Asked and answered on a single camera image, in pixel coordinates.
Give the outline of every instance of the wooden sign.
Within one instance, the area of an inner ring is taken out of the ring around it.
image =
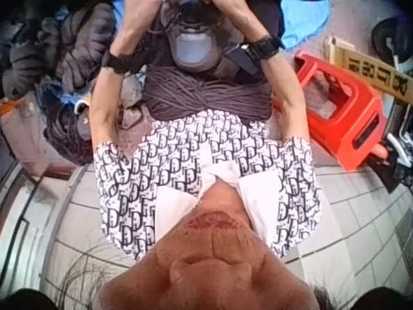
[[[325,57],[331,63],[355,73],[374,88],[413,105],[413,77],[379,59],[356,52],[353,46],[334,37],[325,42],[324,49]]]

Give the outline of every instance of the shirt sleeve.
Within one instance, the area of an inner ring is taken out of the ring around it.
[[[94,162],[103,233],[109,242],[124,251],[120,234],[127,220],[123,215],[132,192],[131,166],[114,142],[98,146]]]
[[[321,217],[321,189],[316,181],[310,143],[287,139],[279,150],[281,178],[277,238],[273,250],[279,257],[310,236]]]

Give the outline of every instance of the red plastic stool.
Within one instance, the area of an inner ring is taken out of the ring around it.
[[[382,139],[386,120],[379,94],[351,72],[303,51],[296,54],[296,61],[303,63],[297,73],[301,86],[305,87],[317,72],[323,73],[329,83],[328,100],[336,106],[328,119],[307,109],[311,138],[344,169],[356,169]],[[346,94],[343,86],[351,94]],[[273,105],[280,110],[277,101]]]

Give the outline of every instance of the blue tarp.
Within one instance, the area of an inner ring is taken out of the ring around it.
[[[292,48],[324,28],[330,17],[330,0],[282,0],[281,9],[285,22],[282,41]]]

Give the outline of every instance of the man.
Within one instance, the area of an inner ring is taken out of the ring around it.
[[[96,309],[319,309],[279,258],[317,227],[304,93],[276,40],[245,0],[213,0],[260,53],[283,107],[283,143],[263,122],[206,109],[157,121],[131,160],[114,128],[127,59],[161,0],[125,0],[123,25],[90,105],[103,231],[137,264],[109,282]]]

